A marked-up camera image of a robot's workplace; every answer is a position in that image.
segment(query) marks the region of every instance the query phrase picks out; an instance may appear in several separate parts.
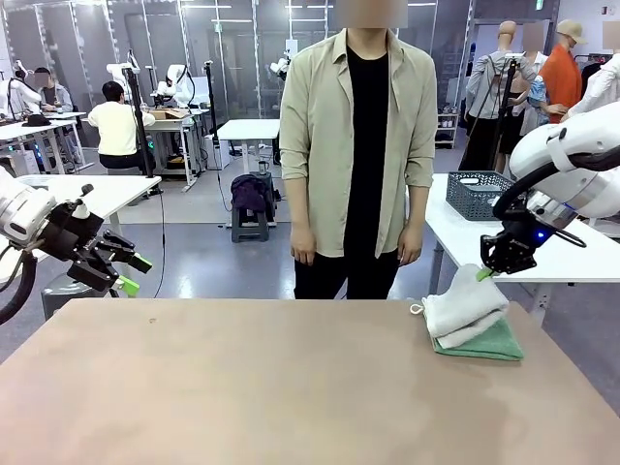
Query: hat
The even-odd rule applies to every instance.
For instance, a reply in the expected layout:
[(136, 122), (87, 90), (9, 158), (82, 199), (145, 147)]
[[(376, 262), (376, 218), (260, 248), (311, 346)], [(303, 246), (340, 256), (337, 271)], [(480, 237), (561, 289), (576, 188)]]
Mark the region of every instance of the hat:
[(565, 19), (560, 22), (556, 31), (558, 34), (569, 36), (578, 44), (584, 45), (588, 43), (588, 41), (583, 38), (583, 27), (581, 27), (581, 24), (573, 21), (572, 19)]
[(36, 128), (38, 126), (49, 126), (51, 123), (42, 114), (31, 114), (28, 116), (28, 121), (22, 124), (28, 128)]

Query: stool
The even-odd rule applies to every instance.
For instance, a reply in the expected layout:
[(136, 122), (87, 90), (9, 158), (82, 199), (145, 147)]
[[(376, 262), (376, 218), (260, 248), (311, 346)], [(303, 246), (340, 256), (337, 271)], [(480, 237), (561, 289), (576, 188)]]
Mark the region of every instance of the stool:
[(41, 291), (43, 313), (46, 321), (53, 317), (65, 303), (74, 298), (103, 297), (106, 293), (95, 291), (63, 273), (56, 276)]
[[(248, 215), (245, 208), (232, 208), (232, 242), (241, 242), (243, 237), (258, 236), (261, 242), (269, 240), (269, 224), (264, 211), (255, 211)], [(247, 223), (258, 223), (257, 226), (243, 226)]]
[[(138, 167), (125, 168), (122, 170), (116, 170), (112, 168), (108, 168), (108, 176), (142, 176), (142, 171)], [(127, 203), (128, 206), (136, 206), (140, 203), (142, 199), (138, 197), (137, 199), (130, 201)]]

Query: beige table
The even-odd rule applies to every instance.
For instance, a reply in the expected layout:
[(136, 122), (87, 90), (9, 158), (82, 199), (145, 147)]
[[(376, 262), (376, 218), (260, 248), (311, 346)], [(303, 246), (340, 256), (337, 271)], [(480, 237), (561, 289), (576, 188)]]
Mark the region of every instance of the beige table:
[(520, 365), (435, 355), (403, 302), (74, 301), (0, 366), (0, 463), (620, 463), (620, 419), (510, 319)]

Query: cap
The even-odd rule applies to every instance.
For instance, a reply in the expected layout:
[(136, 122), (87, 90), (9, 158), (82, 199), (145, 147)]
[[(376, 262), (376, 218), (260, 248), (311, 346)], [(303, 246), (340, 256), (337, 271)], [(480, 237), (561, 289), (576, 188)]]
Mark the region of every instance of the cap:
[(556, 29), (558, 34), (564, 34), (565, 36), (569, 36), (578, 44), (587, 44), (583, 38), (583, 27), (576, 21), (572, 19), (565, 19), (564, 21), (558, 24), (558, 28)]

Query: white shirt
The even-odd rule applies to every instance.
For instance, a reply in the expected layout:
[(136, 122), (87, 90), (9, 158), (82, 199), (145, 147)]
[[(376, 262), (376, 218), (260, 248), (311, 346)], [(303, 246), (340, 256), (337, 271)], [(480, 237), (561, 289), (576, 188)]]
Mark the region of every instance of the white shirt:
[[(88, 115), (91, 126), (99, 129), (99, 153), (102, 155), (133, 155), (136, 153), (136, 117), (134, 108), (118, 102), (105, 102)], [(142, 113), (144, 126), (155, 123), (155, 116)]]
[(569, 109), (569, 117), (613, 104), (618, 99), (620, 99), (620, 53), (613, 55), (597, 73), (590, 76), (583, 99)]

